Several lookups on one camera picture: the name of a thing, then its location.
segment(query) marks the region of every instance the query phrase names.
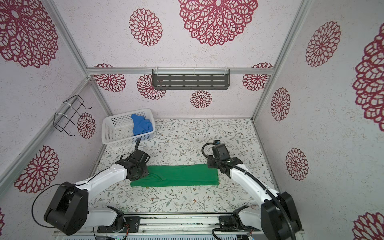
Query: crumpled blue fabric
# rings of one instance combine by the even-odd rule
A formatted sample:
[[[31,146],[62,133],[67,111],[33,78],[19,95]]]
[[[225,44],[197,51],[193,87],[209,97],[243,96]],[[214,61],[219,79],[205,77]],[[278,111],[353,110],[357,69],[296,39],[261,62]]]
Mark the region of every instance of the crumpled blue fabric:
[[[132,114],[131,118],[133,120],[133,136],[151,132],[153,130],[152,123],[149,119],[145,119],[145,117],[136,114]]]

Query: wall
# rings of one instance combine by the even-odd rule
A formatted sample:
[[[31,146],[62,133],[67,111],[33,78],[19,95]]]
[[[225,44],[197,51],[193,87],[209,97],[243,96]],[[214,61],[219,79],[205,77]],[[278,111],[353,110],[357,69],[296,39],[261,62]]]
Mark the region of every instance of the wall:
[[[2,174],[83,76],[40,2],[7,1],[0,12]]]
[[[102,146],[101,124],[107,117],[98,103],[90,86],[87,86],[80,96],[84,106],[91,109],[79,108],[79,115],[75,114],[73,121],[64,131],[54,130],[41,145],[40,151],[31,159],[26,169],[0,199],[0,239],[49,239],[53,229],[38,226],[31,216],[31,205],[36,196],[43,189],[53,184],[66,181],[77,182],[87,178],[95,164],[97,153]],[[62,118],[60,126],[67,123]],[[43,225],[43,215],[48,207],[57,187],[44,192],[36,201],[34,214],[37,221]]]
[[[308,239],[384,237],[383,10],[314,1],[256,120]]]
[[[197,2],[55,1],[89,67],[265,68],[300,0]],[[203,92],[154,90],[149,75],[95,79],[114,114],[151,108],[156,118],[249,118],[267,77],[231,75],[228,90]]]

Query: green cloth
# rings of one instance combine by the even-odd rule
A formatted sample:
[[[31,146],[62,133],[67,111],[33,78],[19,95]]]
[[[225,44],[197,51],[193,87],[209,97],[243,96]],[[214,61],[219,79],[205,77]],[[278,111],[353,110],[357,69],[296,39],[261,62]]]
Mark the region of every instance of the green cloth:
[[[131,182],[131,187],[176,187],[218,185],[217,169],[206,164],[148,166],[149,175]]]

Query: small red circular motif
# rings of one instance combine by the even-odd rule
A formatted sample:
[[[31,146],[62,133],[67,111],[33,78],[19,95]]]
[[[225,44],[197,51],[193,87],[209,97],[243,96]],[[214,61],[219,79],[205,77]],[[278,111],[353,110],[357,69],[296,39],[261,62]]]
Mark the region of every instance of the small red circular motif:
[[[133,37],[144,46],[153,46],[163,35],[161,23],[156,15],[147,9],[137,9],[129,20],[129,29]]]
[[[212,95],[207,91],[196,91],[192,93],[191,103],[196,108],[208,107],[212,102]]]
[[[1,207],[0,207],[0,236],[1,236],[1,231],[3,230],[4,225],[5,225],[4,214],[1,212]]]
[[[223,45],[233,41],[252,21],[257,0],[179,0],[184,28],[201,44]]]
[[[270,63],[259,63],[253,66],[253,68],[272,68]],[[243,76],[243,85],[246,89],[251,91],[257,91],[263,89],[269,75],[267,74],[246,74]]]
[[[297,148],[292,148],[286,157],[285,164],[291,177],[304,180],[308,174],[308,161],[304,153]]]
[[[355,70],[355,103],[364,109],[364,118],[378,123],[384,131],[384,24],[375,39],[364,48],[362,61]]]
[[[40,1],[2,1],[0,19],[0,52],[5,60],[40,68],[55,59],[58,35]]]
[[[281,121],[286,118],[291,100],[288,91],[285,88],[279,88],[273,94],[271,101],[271,113],[276,121]]]
[[[83,113],[77,121],[77,130],[83,138],[91,138],[95,133],[96,123],[93,116]]]
[[[14,186],[21,192],[37,193],[51,184],[58,169],[57,154],[49,146],[43,146],[16,179]]]
[[[326,63],[333,56],[340,42],[340,26],[337,22],[327,22],[312,35],[306,51],[306,60],[311,67]]]
[[[156,90],[152,86],[152,75],[140,76],[137,80],[137,89],[144,97],[152,100],[160,99],[166,94],[166,90]]]
[[[377,212],[370,214],[366,212],[359,215],[356,221],[353,221],[354,240],[383,240],[384,239],[384,216]]]
[[[98,64],[96,68],[114,68],[109,64]],[[110,92],[120,92],[125,88],[125,78],[123,74],[95,74],[93,75],[97,84]]]

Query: white plastic basket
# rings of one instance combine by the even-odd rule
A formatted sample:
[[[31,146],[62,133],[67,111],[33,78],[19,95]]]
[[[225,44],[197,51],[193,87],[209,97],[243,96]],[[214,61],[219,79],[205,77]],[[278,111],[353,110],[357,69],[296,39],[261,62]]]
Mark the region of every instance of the white plastic basket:
[[[148,133],[133,136],[132,114],[149,119],[152,123],[153,130]],[[141,140],[151,139],[155,136],[155,130],[155,121],[152,112],[150,109],[145,108],[104,118],[101,128],[101,138],[103,144],[119,147],[134,143],[139,137],[141,137]]]

